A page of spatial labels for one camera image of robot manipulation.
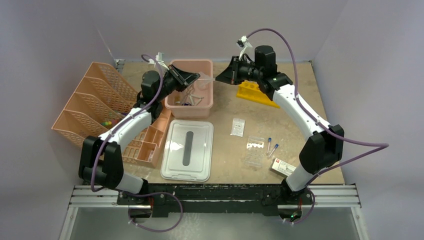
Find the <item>tabletop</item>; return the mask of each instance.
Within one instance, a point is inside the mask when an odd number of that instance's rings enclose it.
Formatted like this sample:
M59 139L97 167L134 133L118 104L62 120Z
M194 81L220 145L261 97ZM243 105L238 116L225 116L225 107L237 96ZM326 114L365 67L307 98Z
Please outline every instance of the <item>tabletop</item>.
M227 62L214 62L213 74L216 77L228 66ZM153 65L143 62L126 62L122 76L140 91L142 75L153 70ZM285 73L294 81L293 65L279 63L278 71ZM304 100L323 118L326 119L320 92L310 62L297 65L299 93ZM215 81L213 83L213 107L206 119L214 126L210 177L205 183L217 184L275 184L281 183L283 176L269 170L272 160L266 159L262 167L245 164L248 138L272 138L272 145L279 144L274 156L293 166L298 166L299 153L305 140L292 119L282 110L253 101L236 97L237 86ZM233 118L245 120L243 137L230 135ZM187 181L168 180L161 177L162 154L156 168L124 163L127 172L147 179L151 183L189 183ZM318 177L315 184L344 183L340 168Z

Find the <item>small orange compartment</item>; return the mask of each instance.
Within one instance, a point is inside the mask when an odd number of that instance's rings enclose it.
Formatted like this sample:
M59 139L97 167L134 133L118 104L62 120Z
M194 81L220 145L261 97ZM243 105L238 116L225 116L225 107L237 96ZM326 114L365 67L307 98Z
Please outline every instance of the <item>small orange compartment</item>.
M171 110L172 115L177 119L208 118L210 109L214 105L214 81L211 79L214 74L212 61L208 59L177 59L171 61L171 64L186 72L204 73L210 78L205 79L204 76L201 76L193 83L192 88L189 87L183 92L174 91L165 98L165 107ZM195 97L190 99L187 91L190 91L190 94Z
M131 110L136 98L136 90L114 67L93 62L52 129L81 148L86 137L99 136L113 127L105 127L103 122L121 120L123 114ZM156 167L170 122L171 110L164 107L158 119L122 151L122 161Z

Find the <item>white container lid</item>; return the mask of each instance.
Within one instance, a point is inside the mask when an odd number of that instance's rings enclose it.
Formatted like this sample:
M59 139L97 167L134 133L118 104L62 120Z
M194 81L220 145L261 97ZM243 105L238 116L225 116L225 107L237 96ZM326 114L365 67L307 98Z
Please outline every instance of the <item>white container lid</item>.
M160 174L164 179L204 182L211 173L214 126L207 121L173 120Z

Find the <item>gray wall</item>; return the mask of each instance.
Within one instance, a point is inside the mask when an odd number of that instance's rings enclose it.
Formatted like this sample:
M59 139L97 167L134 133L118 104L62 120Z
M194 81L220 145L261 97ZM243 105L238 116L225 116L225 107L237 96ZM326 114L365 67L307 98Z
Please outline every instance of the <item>gray wall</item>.
M390 147L344 167L370 237L424 236L424 2L350 0L314 60L332 123ZM369 148L346 144L343 159Z
M347 0L85 0L114 58L208 58L229 61L236 41L258 28L287 37L299 61L313 59ZM251 38L275 47L280 60L290 55L271 33Z
M80 150L50 128L92 61L112 63L80 0L0 7L0 239L58 239Z

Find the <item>purple cable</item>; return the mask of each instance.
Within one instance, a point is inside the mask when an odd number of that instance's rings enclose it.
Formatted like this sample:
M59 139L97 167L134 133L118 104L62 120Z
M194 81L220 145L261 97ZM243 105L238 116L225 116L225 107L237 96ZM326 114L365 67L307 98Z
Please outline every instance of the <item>purple cable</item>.
M168 196L173 197L179 205L179 211L180 211L181 214L179 215L178 221L176 221L176 223L173 226L171 226L170 228L163 229L163 230L152 229L152 228L149 228L149 227L146 227L146 226L143 226L143 225L136 223L130 216L131 209L128 209L128 218L129 218L130 222L132 224L134 224L135 226L139 227L139 228L142 228L144 230L154 232L154 233L164 233L164 232L168 232L168 231L174 229L175 227L177 227L178 224L180 224L181 219L183 219L183 205L181 204L180 200L178 200L178 198L176 196L172 195L169 192L163 191L163 192L154 192L154 193L149 193L149 194L133 194L133 193L130 193L130 192L126 192L126 194L129 195L129 196L137 197L137 198L151 197L151 196L160 195L160 194L168 195Z
M153 99L146 106L144 106L142 109L138 110L137 112L135 112L133 114L134 117L136 117L137 115L141 114L144 110L146 110L148 107L150 107L153 104L154 101L156 101L156 99L158 98L158 96L159 96L159 94L161 92L160 90L162 89L162 85L164 83L164 74L162 72L162 69L161 69L161 66L159 65L159 63L156 61L155 58L153 58L153 57L151 57L151 56L149 56L147 54L142 54L141 55L141 58L144 61L147 61L146 60L146 57L152 59L156 63L156 65L157 65L157 68L158 68L158 71L159 71L159 76L160 76L160 82L159 82L159 88L158 88L159 90L156 92L156 94L154 95ZM100 155L102 155L102 152L103 152L103 149L105 148L106 143L108 142L109 139L111 139L111 137L112 137L113 134L115 134L124 124L126 124L131 119L133 119L133 118L128 117L128 118L125 118L122 121L120 121L116 125L116 127L114 128L114 130L112 130L112 132L107 135L107 137L104 139L103 143L100 145L100 148L99 148L99 150L97 152L97 155L95 157L95 160L94 160L93 169L92 169L92 173L91 173L91 183L90 183L90 186L91 186L91 190L93 192L98 192L98 191L100 191L100 190L102 190L102 189L105 188L105 187L102 186L102 187L99 187L99 188L95 189L94 184L95 184L95 179L96 179L97 165L99 164L99 158L100 158ZM127 195L129 195L129 196L138 197L138 198L151 197L151 196L160 195L160 194L169 195L169 196L173 197L177 201L177 203L179 205L179 209L180 209L180 213L181 214L180 214L179 219L176 222L176 224L174 224L172 227L170 227L168 229L164 229L164 230L157 230L157 229L152 229L152 228L149 228L149 227L146 227L146 226L139 225L138 223L135 223L135 222L131 221L137 227L140 227L142 229L145 229L145 230L148 230L148 231L151 231L151 232L155 232L155 233L163 233L163 232L167 232L167 231L170 231L170 230L174 229L181 222L181 219L183 218L183 205L181 204L180 200L178 200L178 198L176 196L174 196L174 195L172 195L172 194L170 194L168 192L154 192L154 193L143 194L143 195L141 195L141 194L134 194L134 193L131 193L131 192L125 192L125 193Z
M293 54L293 51L292 51L292 48L290 47L290 45L289 45L289 42L287 42L287 40L283 37L283 35L281 35L281 33L279 33L278 31L276 31L276 30L274 30L274 29L271 29L271 28L260 28L260 29L257 29L257 30L255 30L255 31L253 31L253 32L251 32L251 33L249 33L248 35L246 35L246 37L247 38L250 38L250 36L252 36L253 34L255 34L255 33L257 33L257 32L261 32L261 31L269 31L269 32L273 32L273 33L275 33L275 34L277 34L282 40L283 40L283 42L285 43L285 45L287 46L287 49L288 49L288 51L290 52L290 56L291 56L291 61L292 61L292 63L293 63L293 69L294 69L294 96L296 97L296 102L297 102L297 104L299 104L299 107L311 118L311 119L313 119L314 120L314 122L316 123L316 124L318 124L318 126L320 126L321 128L323 128L328 134L330 134L331 136L333 136L333 137L335 137L335 138L337 138L337 139L340 139L340 140L342 140L342 141L345 141L345 142L348 142L348 143L351 143L351 144L356 144L356 145L361 145L361 146L367 146L367 147L377 147L377 148L374 148L374 149L372 149L372 150L370 150L370 151L367 151L367 152L365 152L365 153L362 153L362 154L360 154L360 155L358 155L358 156L355 156L355 157L353 157L353 158L351 158L351 159L349 159L349 160L346 160L346 161L344 161L344 162L342 162L342 163L339 163L339 164L337 164L337 165L334 165L334 166L332 166L332 167L329 167L329 168L327 168L327 169L324 169L324 170L322 170L322 171L320 171L320 172L318 172L311 180L309 180L307 183L306 183L306 186L308 186L309 184L311 184L319 175L322 175L322 174L324 174L324 173L326 173L326 172L328 172L328 171L330 171L330 170L333 170L333 169L335 169L335 168L338 168L338 167L341 167L341 166L343 166L343 165L346 165L346 164L349 164L349 163L351 163L351 162L353 162L353 161L355 161L355 160L358 160L358 159L360 159L360 158L363 158L363 157L365 157L365 156L367 156L367 155L370 155L370 154L372 154L372 153L375 153L375 152L378 152L378 151L381 151L381 150L383 150L383 149L385 149L385 148L387 148L388 146L389 146L389 144L388 143L372 143L372 142L364 142L364 141L357 141L357 140L353 140L353 139L349 139L349 138L346 138L346 137L342 137L342 136L339 136L339 135L337 135L337 134L335 134L334 132L332 132L330 129L328 129L327 128L327 126L324 126L322 123L320 123L319 121L318 121L318 119L314 116L314 115L312 115L312 113L310 113L303 105L302 105L302 103L301 103L301 101L299 100L299 98L297 97L298 96L298 93L299 93L299 91L298 91L298 89L299 89L299 80L298 80L298 69L297 69L297 67L296 67L296 60L295 60L295 55ZM299 220L299 221L297 221L296 222L296 224L297 223L301 223L304 219L306 219L310 214L311 214L311 212L312 212L312 210L314 209L314 205L315 205L315 195L312 193L312 196L313 196L313 200L312 200L312 206L311 206L311 208L310 208L310 210L308 211L308 213L305 215L305 217L303 217L301 220Z

